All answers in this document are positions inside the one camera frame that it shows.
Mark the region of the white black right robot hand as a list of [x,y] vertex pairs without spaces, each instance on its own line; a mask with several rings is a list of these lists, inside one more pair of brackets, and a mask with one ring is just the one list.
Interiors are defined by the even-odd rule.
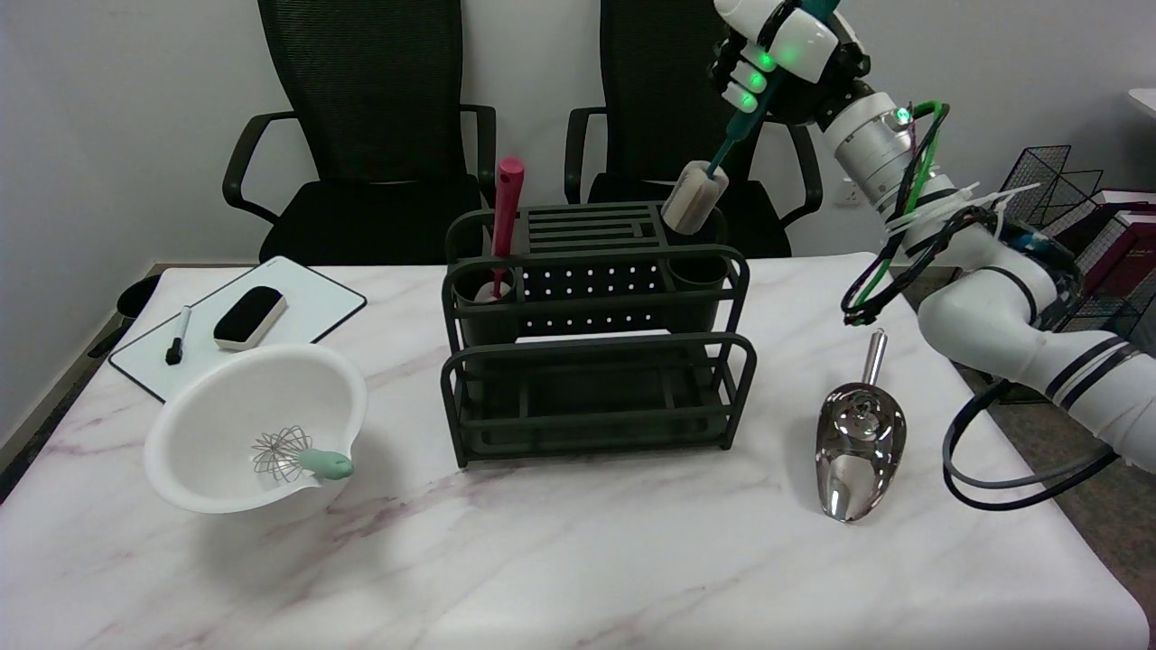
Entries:
[[851,98],[870,74],[862,42],[835,1],[716,1],[728,28],[710,80],[741,115],[784,125],[829,123],[823,108]]

